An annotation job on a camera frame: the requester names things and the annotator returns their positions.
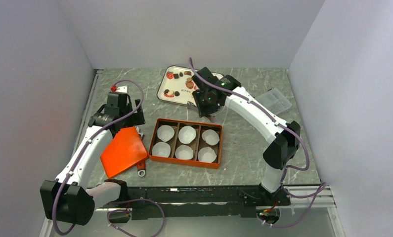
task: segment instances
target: clear plastic container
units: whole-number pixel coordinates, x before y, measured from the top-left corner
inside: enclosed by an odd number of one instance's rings
[[[270,89],[255,99],[275,115],[292,106],[292,103],[277,88]]]

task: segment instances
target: cable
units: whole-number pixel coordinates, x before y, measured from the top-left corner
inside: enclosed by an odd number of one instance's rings
[[[273,204],[273,206],[271,207],[271,208],[268,208],[268,209],[265,209],[265,210],[263,210],[263,212],[271,212],[275,207],[276,207],[276,205],[278,204],[278,200],[276,200],[276,202]]]
[[[189,65],[190,65],[190,68],[191,68],[192,72],[195,74],[195,76],[196,76],[197,78],[199,78],[201,81],[203,81],[205,84],[209,85],[210,87],[212,87],[212,88],[214,88],[214,89],[217,89],[217,90],[220,90],[220,91],[223,91],[223,92],[226,92],[226,93],[235,95],[235,96],[237,96],[237,97],[240,97],[240,98],[246,100],[248,103],[251,103],[251,104],[253,104],[254,106],[256,106],[258,109],[260,109],[266,116],[268,116],[268,117],[270,118],[270,120],[271,120],[273,123],[276,122],[275,115],[272,116],[263,106],[261,106],[260,104],[256,103],[254,100],[250,100],[248,97],[246,97],[246,96],[244,96],[244,95],[241,95],[241,94],[239,94],[239,93],[237,93],[237,92],[234,92],[234,91],[232,91],[232,90],[228,90],[228,89],[222,88],[222,87],[220,87],[220,86],[214,85],[214,84],[208,82],[207,80],[205,80],[203,77],[201,77],[201,75],[199,75],[199,74],[196,72],[195,68],[193,67],[193,62],[192,62],[192,58],[191,58],[191,57],[188,58],[188,63],[189,63]],[[282,129],[284,129],[285,131],[289,132],[290,134],[292,134],[292,135],[300,142],[301,147],[303,148],[304,154],[305,154],[305,156],[306,156],[306,166],[305,166],[304,168],[297,167],[297,166],[293,166],[293,165],[290,165],[290,164],[285,166],[284,172],[282,173],[282,177],[281,177],[281,180],[280,180],[281,188],[282,188],[282,189],[284,190],[284,192],[286,192],[288,195],[290,195],[290,196],[292,196],[292,197],[295,197],[295,198],[307,198],[307,197],[314,196],[314,199],[315,199],[316,195],[317,195],[319,192],[321,192],[321,191],[326,187],[326,185],[327,185],[326,182],[323,182],[323,183],[319,186],[319,188],[317,189],[316,192],[314,192],[314,193],[312,193],[312,194],[310,194],[310,195],[305,195],[305,196],[294,195],[294,194],[290,193],[286,188],[284,188],[284,186],[283,186],[283,181],[284,181],[285,176],[286,176],[286,174],[287,174],[288,168],[292,168],[292,169],[296,169],[296,170],[300,170],[300,171],[306,171],[306,170],[308,170],[308,168],[310,167],[310,158],[309,158],[309,155],[308,155],[307,146],[306,146],[305,142],[302,140],[302,138],[301,138],[298,134],[296,134],[294,131],[292,131],[291,129],[287,128],[286,126],[284,126],[284,125],[282,125],[282,124],[279,123],[278,126],[281,127]]]
[[[252,195],[248,194],[247,192],[245,192],[245,191],[243,191],[243,190],[238,190],[238,191],[242,192],[244,195],[246,195],[246,196],[248,196],[248,197],[250,197],[250,198],[253,198],[253,199],[261,199],[260,197],[252,196]]]
[[[141,199],[132,199],[132,200],[128,200],[128,201],[111,202],[111,204],[125,204],[125,203],[131,203],[131,202],[134,202],[134,201],[147,201],[147,202],[150,202],[150,203],[156,205],[156,206],[158,207],[158,209],[160,210],[161,215],[162,215],[162,218],[163,218],[163,219],[162,219],[162,222],[161,222],[161,227],[160,227],[159,230],[158,230],[154,235],[152,235],[151,237],[157,236],[157,235],[161,232],[161,230],[163,229],[163,227],[164,227],[164,224],[165,224],[165,221],[166,221],[166,217],[165,217],[164,211],[162,210],[162,208],[160,207],[160,205],[157,204],[155,201],[153,201],[153,200],[151,200],[151,199],[141,198]],[[122,210],[122,209],[117,209],[117,210],[110,211],[110,212],[108,213],[108,215],[107,215],[107,222],[109,223],[109,226],[115,228],[116,230],[118,230],[118,231],[120,231],[120,232],[122,232],[122,233],[124,233],[124,234],[126,234],[126,235],[128,235],[128,236],[130,236],[130,237],[136,237],[136,236],[134,236],[134,235],[132,235],[132,234],[126,232],[124,229],[122,229],[122,228],[120,228],[120,227],[118,227],[118,226],[115,226],[114,224],[112,224],[112,223],[110,222],[110,216],[112,215],[112,213],[120,212],[120,211],[124,211],[124,210]]]
[[[326,182],[323,182],[323,183],[320,185],[319,189],[321,189],[321,187],[325,187],[326,185],[327,185]],[[275,228],[289,228],[289,227],[293,227],[294,225],[296,225],[296,224],[298,224],[299,222],[301,222],[301,221],[307,216],[307,214],[311,211],[311,207],[313,206],[313,203],[314,203],[314,200],[315,200],[316,197],[317,197],[317,195],[314,195],[314,196],[313,196],[313,198],[312,198],[312,200],[311,200],[311,202],[310,202],[310,205],[308,206],[307,210],[302,214],[302,216],[301,216],[300,218],[298,218],[297,221],[295,221],[295,222],[292,223],[292,224],[285,225],[285,226],[276,226],[276,225],[272,225],[272,224],[269,224],[269,223],[263,221],[263,220],[260,219],[259,217],[258,217],[258,219],[262,222],[262,225],[263,225],[263,224],[267,224],[267,225],[270,226],[270,227],[275,227]]]
[[[135,111],[137,111],[139,109],[139,107],[141,107],[142,105],[142,101],[144,100],[144,91],[142,90],[141,86],[139,86],[138,83],[136,83],[135,81],[132,80],[120,80],[118,82],[116,82],[114,85],[117,85],[120,82],[130,82],[134,85],[136,85],[136,87],[138,87],[139,91],[141,92],[141,101],[138,103],[138,105],[135,107],[135,109],[133,109],[131,112],[129,112],[127,115],[122,116],[110,123],[108,123],[107,125],[101,127],[99,130],[97,130],[93,135],[90,136],[90,139],[86,141],[86,143],[84,144],[84,146],[81,148],[77,158],[74,160],[73,165],[70,168],[70,171],[66,174],[64,181],[62,181],[61,185],[59,186],[59,189],[56,193],[55,196],[55,200],[53,202],[53,206],[52,206],[52,224],[54,227],[54,230],[57,234],[59,234],[60,236],[65,236],[68,233],[70,233],[72,231],[72,229],[74,228],[75,224],[72,224],[70,226],[70,228],[66,231],[66,232],[62,232],[59,228],[58,228],[58,224],[56,221],[56,210],[58,207],[58,201],[59,201],[59,197],[61,196],[62,193],[62,189],[64,188],[64,186],[67,184],[68,180],[70,179],[71,172],[74,172],[74,169],[76,168],[76,166],[78,165],[78,163],[80,162],[81,157],[83,156],[84,152],[86,151],[87,147],[93,142],[93,140],[96,138],[96,136],[99,135],[100,132],[104,131],[105,129],[107,129],[108,127],[112,126],[113,124],[120,122],[126,118],[128,118],[129,116],[131,116],[133,113],[135,113]]]

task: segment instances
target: white plate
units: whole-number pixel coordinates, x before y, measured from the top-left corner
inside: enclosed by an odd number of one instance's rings
[[[175,156],[177,159],[190,160],[193,158],[193,150],[187,145],[181,145],[176,149]]]
[[[185,75],[185,72],[190,72],[191,75]],[[179,78],[172,78],[172,74],[180,75]],[[212,73],[218,79],[223,77],[222,74]],[[193,73],[190,68],[183,68],[178,66],[170,66],[166,69],[160,87],[157,91],[157,97],[160,100],[186,105],[191,102],[196,105],[193,99],[192,92],[199,89],[198,86],[192,81]]]
[[[191,126],[184,126],[179,131],[179,141],[183,144],[189,144],[196,138],[196,130]]]
[[[175,130],[171,126],[163,125],[157,129],[157,137],[163,142],[170,141],[170,139],[172,139],[174,135]]]
[[[214,146],[219,142],[219,136],[217,132],[209,129],[202,133],[202,140],[208,143],[208,145]]]
[[[153,146],[152,155],[157,157],[169,157],[170,145],[165,142],[158,142]]]
[[[201,162],[212,163],[216,158],[215,151],[210,147],[204,147],[198,152],[198,160]]]

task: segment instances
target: white paper cup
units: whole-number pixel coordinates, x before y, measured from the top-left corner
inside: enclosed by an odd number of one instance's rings
[[[170,156],[170,145],[165,142],[158,142],[153,146],[151,154],[157,157],[169,157]]]
[[[196,130],[191,126],[184,126],[179,131],[179,141],[183,144],[189,144],[196,138]]]
[[[202,140],[208,143],[208,145],[214,146],[219,142],[219,136],[217,132],[209,129],[202,133]]]
[[[170,141],[170,139],[172,139],[174,135],[175,130],[171,126],[163,125],[157,129],[157,137],[163,142]]]
[[[215,151],[210,147],[204,147],[198,152],[198,160],[201,162],[212,163],[216,158]]]
[[[193,158],[193,150],[187,145],[181,145],[176,149],[175,156],[177,159],[190,160]]]

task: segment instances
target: black base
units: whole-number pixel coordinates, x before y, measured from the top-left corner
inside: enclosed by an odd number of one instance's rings
[[[60,186],[61,183],[48,180],[41,186],[40,192],[47,219],[52,219],[52,206]],[[93,212],[93,197],[82,187],[68,184],[64,186],[57,206],[57,221],[83,226],[89,222]]]
[[[257,206],[290,205],[289,198],[278,190],[269,199],[259,185],[128,187],[131,199],[148,198],[157,202],[166,217],[227,216],[256,217]],[[160,210],[148,202],[133,202],[133,220],[161,217]]]

